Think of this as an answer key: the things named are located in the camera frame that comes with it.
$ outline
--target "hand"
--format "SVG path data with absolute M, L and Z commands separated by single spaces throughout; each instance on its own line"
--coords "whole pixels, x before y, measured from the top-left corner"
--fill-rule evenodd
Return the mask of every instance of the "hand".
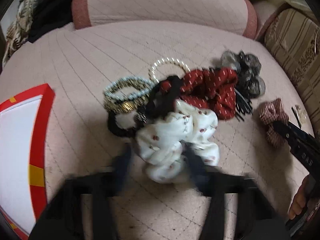
M 292 204 L 289 209 L 290 219 L 294 219 L 296 215 L 300 215 L 302 209 L 306 205 L 306 197 L 304 195 L 304 192 L 305 192 L 307 181 L 308 181 L 308 176 L 306 176 L 303 179 L 301 186 L 298 189 L 298 192 L 293 197 Z

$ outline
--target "red and yellow border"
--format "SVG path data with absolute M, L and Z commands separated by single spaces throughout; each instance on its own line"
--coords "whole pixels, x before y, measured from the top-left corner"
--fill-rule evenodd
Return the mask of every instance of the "red and yellow border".
M 31 202 L 36 220 L 40 217 L 41 212 L 47 205 L 44 182 L 44 147 L 49 115 L 55 93 L 48 84 L 43 84 L 28 89 L 0 104 L 1 112 L 11 106 L 14 106 L 15 104 L 40 95 L 42 95 L 42 99 L 33 127 L 29 158 L 29 184 Z M 4 214 L 4 212 L 2 212 L 2 214 L 11 225 L 12 229 L 22 240 L 28 239 L 28 236 L 22 232 L 17 225 L 12 223 L 8 216 Z

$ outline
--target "red frame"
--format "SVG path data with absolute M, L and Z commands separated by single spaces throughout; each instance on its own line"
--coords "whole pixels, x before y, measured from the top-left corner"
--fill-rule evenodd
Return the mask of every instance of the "red frame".
M 49 121 L 49 115 L 55 96 L 54 91 L 50 88 L 48 84 L 33 87 L 0 104 L 0 112 L 11 106 L 14 106 L 17 103 L 20 103 L 29 98 L 33 98 L 39 95 L 42 95 L 42 99 L 38 108 L 38 113 L 36 115 L 36 120 L 33 127 L 29 164 L 44 169 L 45 137 Z M 30 185 L 30 192 L 33 212 L 37 220 L 40 217 L 41 212 L 47 205 L 45 187 Z M 12 224 L 8 216 L 4 214 L 4 212 L 2 213 L 6 220 L 10 224 Z M 28 239 L 28 236 L 19 228 L 15 228 L 14 231 L 22 240 Z

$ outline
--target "brown striped fabric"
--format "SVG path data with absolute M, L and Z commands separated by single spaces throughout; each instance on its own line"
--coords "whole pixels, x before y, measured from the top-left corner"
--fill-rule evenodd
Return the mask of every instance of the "brown striped fabric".
M 268 28 L 266 48 L 299 93 L 317 138 L 320 138 L 319 26 L 294 9 L 278 15 Z

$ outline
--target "pink striped scrunchie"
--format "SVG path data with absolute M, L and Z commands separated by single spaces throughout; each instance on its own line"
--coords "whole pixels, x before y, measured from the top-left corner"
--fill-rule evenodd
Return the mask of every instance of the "pink striped scrunchie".
M 289 116 L 284 111 L 281 98 L 263 104 L 262 109 L 260 110 L 260 120 L 269 127 L 267 131 L 267 141 L 276 148 L 283 145 L 285 139 L 275 132 L 272 126 L 273 121 L 281 121 L 285 124 L 288 124 L 289 122 Z

